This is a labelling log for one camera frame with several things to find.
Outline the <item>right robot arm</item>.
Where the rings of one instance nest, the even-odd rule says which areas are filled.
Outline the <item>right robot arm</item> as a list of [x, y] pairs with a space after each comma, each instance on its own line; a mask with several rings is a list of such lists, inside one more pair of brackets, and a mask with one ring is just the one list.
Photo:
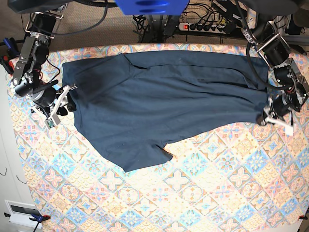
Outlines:
[[[70, 92], [76, 86], [63, 86], [56, 90], [60, 68], [49, 60], [49, 46], [54, 38], [52, 32], [62, 16], [50, 12], [30, 14], [26, 26], [26, 37], [13, 73], [13, 90], [18, 97], [27, 97], [35, 104], [35, 109], [46, 119], [55, 120], [76, 111]], [[43, 80], [42, 65], [48, 63], [57, 70], [51, 80]]]

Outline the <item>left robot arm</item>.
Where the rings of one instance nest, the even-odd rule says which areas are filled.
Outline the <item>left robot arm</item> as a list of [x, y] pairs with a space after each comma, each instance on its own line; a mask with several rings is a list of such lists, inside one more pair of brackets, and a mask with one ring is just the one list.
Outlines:
[[[264, 126], [271, 123], [292, 128], [293, 123], [286, 123], [284, 116], [291, 115], [293, 111], [300, 112], [309, 98], [309, 82], [290, 57], [290, 47], [273, 20], [259, 23], [257, 16], [243, 16], [241, 22], [241, 31], [248, 41], [246, 57], [254, 76], [267, 88], [281, 92], [279, 96], [268, 99], [262, 114], [256, 119], [257, 124]], [[279, 86], [273, 86], [259, 76], [250, 57], [251, 48], [274, 72]]]

